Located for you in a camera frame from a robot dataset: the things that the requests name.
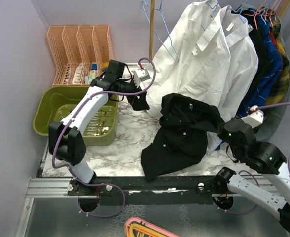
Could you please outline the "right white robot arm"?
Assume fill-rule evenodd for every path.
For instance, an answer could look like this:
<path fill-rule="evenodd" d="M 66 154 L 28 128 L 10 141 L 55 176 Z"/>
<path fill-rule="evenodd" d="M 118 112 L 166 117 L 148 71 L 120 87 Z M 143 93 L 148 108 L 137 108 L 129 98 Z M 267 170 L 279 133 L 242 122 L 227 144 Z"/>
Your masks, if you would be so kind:
<path fill-rule="evenodd" d="M 261 206 L 290 233 L 290 168 L 278 147 L 256 140 L 253 129 L 242 119 L 232 119 L 219 126 L 218 137 L 231 147 L 235 159 L 262 174 L 278 190 L 274 195 L 248 182 L 232 169 L 224 167 L 214 177 L 214 188 L 219 193 L 231 191 Z"/>

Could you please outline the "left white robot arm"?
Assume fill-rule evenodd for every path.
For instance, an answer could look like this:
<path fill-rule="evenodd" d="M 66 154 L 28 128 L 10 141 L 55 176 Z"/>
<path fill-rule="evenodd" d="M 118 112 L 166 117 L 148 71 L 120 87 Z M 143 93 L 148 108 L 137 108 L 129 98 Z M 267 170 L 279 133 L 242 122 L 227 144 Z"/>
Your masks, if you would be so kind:
<path fill-rule="evenodd" d="M 149 109 L 146 101 L 149 87 L 141 89 L 141 82 L 154 81 L 155 77 L 150 76 L 148 70 L 139 63 L 138 69 L 130 71 L 129 78 L 123 78 L 127 68 L 126 63 L 110 60 L 101 75 L 91 81 L 76 107 L 60 122 L 51 122 L 48 128 L 48 148 L 52 160 L 62 161 L 61 165 L 57 166 L 53 162 L 52 166 L 55 169 L 66 167 L 80 182 L 79 189 L 86 195 L 94 193 L 96 189 L 96 174 L 84 159 L 86 145 L 83 134 L 91 119 L 113 95 L 127 98 L 135 111 Z"/>

